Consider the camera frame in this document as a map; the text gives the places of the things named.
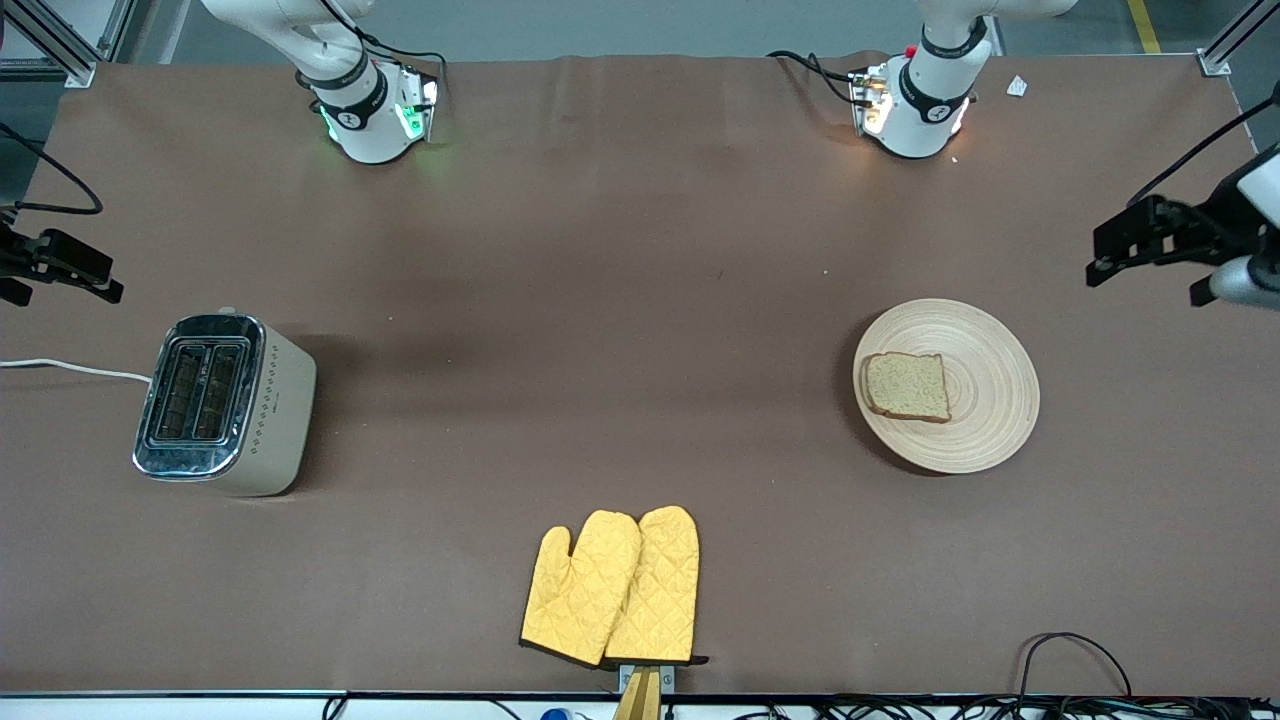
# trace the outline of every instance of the wooden plate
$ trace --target wooden plate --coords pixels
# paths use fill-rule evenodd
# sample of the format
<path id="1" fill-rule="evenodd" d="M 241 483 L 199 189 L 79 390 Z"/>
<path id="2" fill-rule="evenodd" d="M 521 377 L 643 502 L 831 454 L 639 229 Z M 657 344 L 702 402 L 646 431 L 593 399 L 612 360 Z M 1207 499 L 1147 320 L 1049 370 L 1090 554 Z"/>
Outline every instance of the wooden plate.
<path id="1" fill-rule="evenodd" d="M 888 351 L 942 355 L 950 423 L 872 413 L 863 395 L 863 361 Z M 955 300 L 913 300 L 877 318 L 854 354 L 854 392 L 884 445 L 938 473 L 977 473 L 1009 460 L 1039 415 L 1039 379 L 1027 350 L 1000 320 Z"/>

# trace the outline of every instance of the power cord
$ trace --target power cord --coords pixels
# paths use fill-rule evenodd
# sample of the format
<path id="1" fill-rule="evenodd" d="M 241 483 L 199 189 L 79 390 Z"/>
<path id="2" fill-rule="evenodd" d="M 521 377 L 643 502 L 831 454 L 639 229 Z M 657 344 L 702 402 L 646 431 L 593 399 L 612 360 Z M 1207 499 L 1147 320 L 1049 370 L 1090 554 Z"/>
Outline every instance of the power cord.
<path id="1" fill-rule="evenodd" d="M 1023 682 L 1018 688 L 1018 700 L 1014 701 L 1014 707 L 1012 707 L 1012 716 L 1016 720 L 1023 720 L 1023 705 L 1027 702 L 1027 683 L 1030 680 L 1032 660 L 1036 657 L 1036 651 L 1039 650 L 1041 646 L 1043 646 L 1044 643 L 1059 638 L 1073 639 L 1097 648 L 1098 652 L 1105 655 L 1107 660 L 1111 661 L 1111 665 L 1115 666 L 1116 671 L 1120 673 L 1120 679 L 1124 680 L 1124 697 L 1126 698 L 1133 697 L 1133 684 L 1129 682 L 1129 674 L 1125 673 L 1124 665 L 1120 665 L 1120 661 L 1116 660 L 1114 655 L 1111 655 L 1111 651 L 1102 647 L 1102 644 L 1100 644 L 1097 641 L 1087 638 L 1079 633 L 1044 633 L 1043 635 L 1039 637 L 1039 639 L 1033 642 L 1029 648 L 1027 648 L 1027 659 L 1023 662 Z M 1061 705 L 1059 706 L 1057 710 L 1059 717 L 1066 714 L 1066 706 L 1069 705 L 1068 700 L 1069 698 L 1062 698 Z"/>
<path id="2" fill-rule="evenodd" d="M 390 58 L 390 55 L 378 53 L 376 49 L 380 47 L 387 53 L 396 53 L 398 55 L 404 55 L 408 58 L 435 58 L 436 60 L 440 61 L 440 74 L 442 76 L 444 74 L 444 67 L 448 64 L 448 60 L 444 59 L 444 55 L 440 55 L 439 53 L 410 53 L 408 50 L 401 50 L 399 47 L 393 47 L 390 45 L 387 45 L 381 40 L 378 40 L 375 36 L 361 29 L 360 26 L 357 26 L 356 23 L 343 17 L 343 14 L 339 13 L 338 9 L 333 6 L 332 0 L 320 0 L 320 4 L 324 5 L 326 10 L 329 10 L 329 14 L 333 15 L 333 19 L 338 20 L 342 24 L 342 27 L 356 33 L 356 37 L 358 37 L 360 41 L 364 42 L 365 45 L 371 45 L 375 50 L 370 50 L 370 53 L 372 53 L 374 55 L 379 55 L 381 58 Z"/>
<path id="3" fill-rule="evenodd" d="M 497 700 L 490 700 L 489 702 L 492 702 L 493 705 L 497 705 L 498 707 L 500 707 L 503 712 L 506 712 L 507 715 L 511 715 L 512 717 L 515 717 L 515 720 L 524 720 L 520 715 L 516 715 L 515 710 L 507 707 L 506 703 L 498 702 Z"/>
<path id="4" fill-rule="evenodd" d="M 4 368 L 61 368 L 64 370 L 74 370 L 77 373 L 88 373 L 90 375 L 104 375 L 108 378 L 125 378 L 129 380 L 138 380 L 151 384 L 151 378 L 147 375 L 138 375 L 136 373 L 122 373 L 119 370 L 102 370 L 100 368 L 88 368 L 84 365 L 76 365 L 74 363 L 63 363 L 61 360 L 51 360 L 49 357 L 37 357 L 35 360 L 0 360 L 0 369 Z"/>
<path id="5" fill-rule="evenodd" d="M 739 715 L 733 720 L 755 720 L 758 717 L 764 720 L 791 720 L 777 705 L 767 705 L 764 712 L 748 712 L 746 715 Z"/>
<path id="6" fill-rule="evenodd" d="M 84 191 L 84 195 L 88 196 L 90 202 L 92 202 L 92 205 L 93 205 L 92 208 L 69 208 L 67 205 L 49 205 L 49 204 L 45 204 L 45 202 L 26 202 L 26 201 L 18 200 L 17 202 L 13 202 L 10 205 L 14 210 L 41 210 L 41 211 L 45 211 L 45 213 L 63 213 L 63 214 L 67 214 L 67 215 L 96 215 L 96 214 L 99 214 L 99 213 L 102 211 L 102 201 L 97 197 L 97 193 L 95 193 L 93 190 L 90 188 L 90 186 L 84 183 L 84 181 L 82 181 L 78 177 L 76 177 L 76 173 L 68 170 L 61 163 L 59 163 L 58 160 L 54 160 L 52 158 L 50 158 L 49 154 L 44 151 L 44 149 L 41 149 L 35 142 L 32 142 L 32 141 L 27 140 L 26 137 L 23 137 L 22 135 L 19 135 L 12 127 L 9 127 L 9 126 L 6 126 L 4 123 L 0 123 L 0 132 L 5 133 L 12 140 L 14 140 L 15 142 L 18 142 L 19 145 L 22 145 L 27 150 L 29 150 L 33 154 L 36 154 L 37 158 L 40 158 L 41 160 L 49 163 L 59 173 L 61 173 L 67 179 L 69 179 L 73 183 L 76 183 L 77 187 L 79 187 L 82 191 Z"/>
<path id="7" fill-rule="evenodd" d="M 1249 108 L 1248 110 L 1240 113 L 1239 115 L 1231 118 L 1231 120 L 1228 122 L 1225 126 L 1217 128 L 1216 131 L 1213 131 L 1212 133 L 1210 133 L 1208 137 L 1206 137 L 1204 140 L 1202 140 L 1198 143 L 1196 143 L 1196 147 L 1192 147 L 1190 150 L 1188 150 L 1187 154 L 1183 155 L 1181 158 L 1179 158 L 1178 160 L 1175 160 L 1172 165 L 1169 165 L 1167 168 L 1165 168 L 1165 170 L 1162 173 L 1160 173 L 1158 176 L 1156 176 L 1151 182 L 1148 182 L 1147 184 L 1142 186 L 1142 190 L 1139 190 L 1138 192 L 1135 192 L 1133 195 L 1133 197 L 1129 199 L 1129 202 L 1125 204 L 1125 208 L 1130 208 L 1135 202 L 1138 202 L 1139 200 L 1142 200 L 1143 197 L 1146 197 L 1147 193 L 1149 193 L 1152 190 L 1155 190 L 1157 184 L 1165 182 L 1169 178 L 1169 176 L 1171 176 L 1171 174 L 1176 173 L 1178 170 L 1180 170 L 1183 168 L 1183 165 L 1185 165 L 1188 161 L 1190 161 L 1192 158 L 1199 155 L 1202 150 L 1204 150 L 1210 145 L 1213 145 L 1215 142 L 1217 142 L 1219 138 L 1221 138 L 1224 135 L 1231 132 L 1239 124 L 1244 123 L 1245 120 L 1248 120 L 1253 115 L 1257 115 L 1258 113 L 1261 113 L 1262 110 L 1266 110 L 1267 108 L 1270 108 L 1272 105 L 1280 105 L 1280 82 L 1276 82 L 1275 88 L 1271 91 L 1271 97 L 1267 97 L 1262 102 L 1258 102 L 1257 105 L 1254 105 L 1254 106 Z"/>
<path id="8" fill-rule="evenodd" d="M 847 73 L 846 74 L 833 73 L 833 72 L 828 70 L 827 68 L 823 68 L 822 67 L 822 61 L 818 60 L 818 55 L 814 54 L 814 53 L 809 53 L 808 58 L 801 58 L 800 55 L 796 55 L 795 53 L 792 53 L 790 50 L 774 50 L 773 53 L 769 53 L 765 56 L 767 58 L 786 59 L 786 60 L 795 60 L 796 63 L 800 63 L 800 65 L 803 65 L 806 70 L 809 70 L 812 73 L 817 73 L 818 77 L 820 77 L 822 81 L 827 83 L 827 87 L 831 88 L 831 92 L 836 97 L 840 97 L 845 102 L 849 102 L 850 105 L 856 105 L 859 108 L 870 108 L 872 106 L 872 104 L 868 102 L 867 100 L 858 100 L 855 97 L 850 97 L 849 95 L 841 92 L 840 88 L 836 87 L 836 83 L 832 82 L 832 81 L 838 79 L 841 82 L 849 82 L 849 74 Z M 849 73 L 856 73 L 856 72 L 861 72 L 861 70 L 865 70 L 865 69 L 867 68 L 856 68 L 856 69 L 849 70 Z"/>
<path id="9" fill-rule="evenodd" d="M 343 710 L 347 710 L 347 701 L 351 700 L 349 696 L 343 693 L 338 697 L 330 697 L 324 701 L 324 710 L 320 711 L 320 720 L 338 720 Z"/>

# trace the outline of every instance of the toaster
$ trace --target toaster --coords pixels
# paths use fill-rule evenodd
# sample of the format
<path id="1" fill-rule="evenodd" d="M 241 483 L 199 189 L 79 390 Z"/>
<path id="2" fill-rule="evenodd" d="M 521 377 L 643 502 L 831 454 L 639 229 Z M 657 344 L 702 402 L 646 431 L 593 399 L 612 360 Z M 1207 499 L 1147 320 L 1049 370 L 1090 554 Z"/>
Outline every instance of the toaster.
<path id="1" fill-rule="evenodd" d="M 276 495 L 298 474 L 316 364 L 252 315 L 192 315 L 160 348 L 133 464 L 168 483 Z"/>

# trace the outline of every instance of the metal clamp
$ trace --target metal clamp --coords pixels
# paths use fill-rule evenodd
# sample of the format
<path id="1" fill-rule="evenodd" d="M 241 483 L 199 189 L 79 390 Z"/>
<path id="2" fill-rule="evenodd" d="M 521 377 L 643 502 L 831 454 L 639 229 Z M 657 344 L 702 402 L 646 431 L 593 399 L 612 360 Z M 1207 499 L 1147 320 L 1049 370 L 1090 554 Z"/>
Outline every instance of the metal clamp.
<path id="1" fill-rule="evenodd" d="M 631 682 L 631 675 L 635 674 L 639 665 L 618 665 L 618 694 L 622 694 L 627 689 L 627 683 Z M 668 694 L 676 692 L 676 666 L 675 665 L 659 665 L 658 678 L 662 679 L 662 693 Z"/>

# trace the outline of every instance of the oven mitt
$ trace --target oven mitt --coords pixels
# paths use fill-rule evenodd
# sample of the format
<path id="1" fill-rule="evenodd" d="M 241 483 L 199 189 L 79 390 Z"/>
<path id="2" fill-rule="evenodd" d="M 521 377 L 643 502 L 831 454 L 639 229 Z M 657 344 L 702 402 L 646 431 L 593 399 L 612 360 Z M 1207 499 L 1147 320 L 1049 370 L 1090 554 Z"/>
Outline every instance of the oven mitt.
<path id="1" fill-rule="evenodd" d="M 641 518 L 640 537 L 640 562 L 604 655 L 626 662 L 691 662 L 698 527 L 672 505 Z"/>
<path id="2" fill-rule="evenodd" d="M 520 644 L 589 666 L 600 664 L 640 557 L 640 528 L 596 510 L 570 551 L 568 528 L 552 528 L 534 564 Z"/>

